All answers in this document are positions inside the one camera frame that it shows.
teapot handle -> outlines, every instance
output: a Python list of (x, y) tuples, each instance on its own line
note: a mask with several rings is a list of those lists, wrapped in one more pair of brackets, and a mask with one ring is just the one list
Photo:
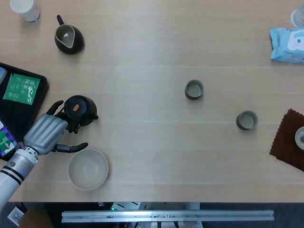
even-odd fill
[(57, 20), (58, 20), (59, 25), (63, 25), (64, 24), (63, 20), (62, 20), (62, 18), (61, 18), (61, 16), (59, 14), (57, 15)]

white cup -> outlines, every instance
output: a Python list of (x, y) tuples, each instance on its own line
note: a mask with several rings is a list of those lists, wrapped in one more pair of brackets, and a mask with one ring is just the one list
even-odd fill
[(35, 0), (10, 0), (10, 7), (28, 22), (36, 22), (40, 19)]
[(290, 15), (290, 21), (296, 28), (304, 27), (304, 4), (299, 9), (292, 12)]

dark red towel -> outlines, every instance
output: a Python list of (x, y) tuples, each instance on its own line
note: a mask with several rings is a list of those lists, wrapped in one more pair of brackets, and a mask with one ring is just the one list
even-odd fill
[(295, 132), (304, 126), (304, 115), (289, 109), (277, 130), (270, 154), (304, 171), (304, 151), (295, 144)]

black tray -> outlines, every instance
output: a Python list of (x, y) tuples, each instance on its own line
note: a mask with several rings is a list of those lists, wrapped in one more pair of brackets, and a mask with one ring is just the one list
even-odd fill
[[(0, 119), (18, 142), (23, 141), (24, 135), (33, 125), (39, 108), (41, 107), (42, 102), (47, 94), (48, 81), (44, 76), (37, 75), (13, 66), (9, 66), (4, 63), (0, 63), (0, 67), (7, 70), (7, 74), (3, 82), (0, 84)], [(32, 105), (10, 100), (3, 100), (3, 96), (5, 94), (11, 73), (21, 74), (40, 79)], [(12, 155), (13, 152), (10, 152), (4, 157), (0, 157), (0, 159), (7, 160)]]

robotic hand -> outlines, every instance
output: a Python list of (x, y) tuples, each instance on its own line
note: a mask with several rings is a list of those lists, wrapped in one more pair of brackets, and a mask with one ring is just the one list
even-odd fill
[(36, 166), (38, 155), (50, 151), (77, 152), (88, 146), (88, 143), (71, 147), (57, 144), (68, 127), (66, 120), (54, 116), (55, 111), (62, 104), (63, 101), (54, 103), (46, 114), (39, 117), (24, 136), (24, 143), (18, 143), (15, 154), (0, 170), (0, 212)]

